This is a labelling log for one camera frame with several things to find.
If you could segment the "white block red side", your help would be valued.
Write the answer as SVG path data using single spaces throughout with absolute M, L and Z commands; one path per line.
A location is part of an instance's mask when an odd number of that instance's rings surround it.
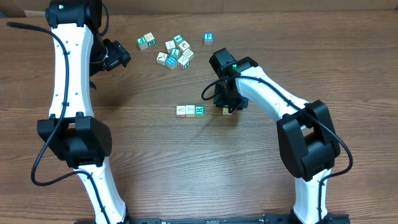
M 176 116 L 177 116 L 177 118 L 185 118 L 186 117 L 186 106 L 185 105 L 177 105 L 176 106 Z

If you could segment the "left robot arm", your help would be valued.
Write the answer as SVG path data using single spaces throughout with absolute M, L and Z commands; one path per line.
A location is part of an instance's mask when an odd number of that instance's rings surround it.
M 131 56 L 118 42 L 100 31 L 101 1 L 51 1 L 45 16 L 55 48 L 55 82 L 48 119 L 37 122 L 37 132 L 56 157 L 79 176 L 95 211 L 94 223 L 129 223 L 109 164 L 111 131 L 95 119 L 90 78 Z

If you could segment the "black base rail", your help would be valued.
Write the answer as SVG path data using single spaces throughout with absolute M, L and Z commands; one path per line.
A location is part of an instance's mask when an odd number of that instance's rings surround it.
M 129 218 L 123 222 L 127 224 L 291 224 L 301 223 L 294 215 L 264 215 L 263 217 L 235 217 L 235 218 L 209 218 L 209 219 L 173 219 L 161 220 L 159 218 Z M 328 213 L 322 223 L 350 224 L 348 215 L 334 215 Z

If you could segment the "green F letter block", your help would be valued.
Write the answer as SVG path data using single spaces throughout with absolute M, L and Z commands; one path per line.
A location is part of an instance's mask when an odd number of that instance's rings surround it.
M 144 36 L 139 37 L 136 40 L 137 40 L 137 44 L 138 44 L 138 47 L 140 50 L 144 50 L 149 47 L 149 45 L 146 41 L 146 38 Z

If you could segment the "green J letter block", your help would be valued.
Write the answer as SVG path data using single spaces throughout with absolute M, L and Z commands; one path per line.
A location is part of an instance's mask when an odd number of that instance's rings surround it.
M 170 56 L 178 60 L 181 56 L 181 50 L 178 48 L 173 48 L 170 52 Z

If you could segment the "blue P letter block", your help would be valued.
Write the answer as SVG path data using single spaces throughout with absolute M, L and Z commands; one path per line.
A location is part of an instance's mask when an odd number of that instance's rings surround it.
M 205 45 L 213 44 L 213 34 L 211 32 L 205 32 L 203 36 L 203 42 Z

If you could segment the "yellow top block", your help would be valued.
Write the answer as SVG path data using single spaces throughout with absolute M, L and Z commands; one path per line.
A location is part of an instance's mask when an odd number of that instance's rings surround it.
M 195 117 L 195 105 L 186 105 L 185 106 L 185 116 L 187 118 Z

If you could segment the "white grid picture block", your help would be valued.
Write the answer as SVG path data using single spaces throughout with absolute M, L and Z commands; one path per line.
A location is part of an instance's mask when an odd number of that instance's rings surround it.
M 189 61 L 192 61 L 192 59 L 194 58 L 194 53 L 193 51 L 191 51 L 190 49 L 187 49 L 183 52 L 183 56 L 185 56 L 186 58 L 189 59 Z

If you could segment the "green R letter block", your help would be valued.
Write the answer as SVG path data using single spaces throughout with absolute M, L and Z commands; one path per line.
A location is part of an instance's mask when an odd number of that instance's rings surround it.
M 195 106 L 195 116 L 202 117 L 205 115 L 205 107 L 203 105 L 196 105 Z

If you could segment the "yellow block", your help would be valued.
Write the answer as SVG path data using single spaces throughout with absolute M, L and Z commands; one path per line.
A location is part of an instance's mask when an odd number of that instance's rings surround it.
M 229 108 L 223 108 L 223 115 L 231 116 L 231 113 L 229 112 Z
M 185 116 L 187 118 L 195 117 L 195 105 L 186 105 L 185 106 Z

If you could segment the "white block dark side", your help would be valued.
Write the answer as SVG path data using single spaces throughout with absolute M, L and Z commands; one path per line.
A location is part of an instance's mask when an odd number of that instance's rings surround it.
M 178 66 L 180 66 L 182 69 L 185 70 L 185 69 L 189 66 L 190 61 L 189 61 L 189 59 L 188 59 L 186 56 L 182 55 L 182 56 L 177 60 L 177 64 L 178 64 Z

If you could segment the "white tool picture block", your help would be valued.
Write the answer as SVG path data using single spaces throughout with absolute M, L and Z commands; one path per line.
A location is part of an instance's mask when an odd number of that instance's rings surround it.
M 166 65 L 166 60 L 167 60 L 168 56 L 169 56 L 168 54 L 159 52 L 159 54 L 157 56 L 157 63 L 160 65 Z

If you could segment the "blue top block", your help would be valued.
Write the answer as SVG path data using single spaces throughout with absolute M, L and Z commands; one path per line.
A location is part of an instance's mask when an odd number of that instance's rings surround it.
M 172 56 L 168 56 L 167 59 L 165 60 L 165 65 L 169 69 L 173 70 L 177 66 L 177 59 L 175 59 Z

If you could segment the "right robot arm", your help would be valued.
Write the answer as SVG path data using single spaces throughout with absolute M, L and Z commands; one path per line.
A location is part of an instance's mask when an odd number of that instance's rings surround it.
M 219 78 L 211 97 L 217 107 L 232 113 L 253 101 L 276 122 L 280 157 L 295 178 L 292 221 L 331 223 L 325 205 L 325 177 L 340 147 L 327 106 L 287 92 L 252 58 L 236 60 L 226 48 L 216 51 L 209 63 Z

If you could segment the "white red picture block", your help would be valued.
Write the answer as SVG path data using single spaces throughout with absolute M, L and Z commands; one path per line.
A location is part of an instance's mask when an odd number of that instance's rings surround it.
M 187 49 L 190 49 L 190 44 L 186 40 L 183 40 L 181 43 L 178 44 L 178 47 L 182 52 L 184 52 Z

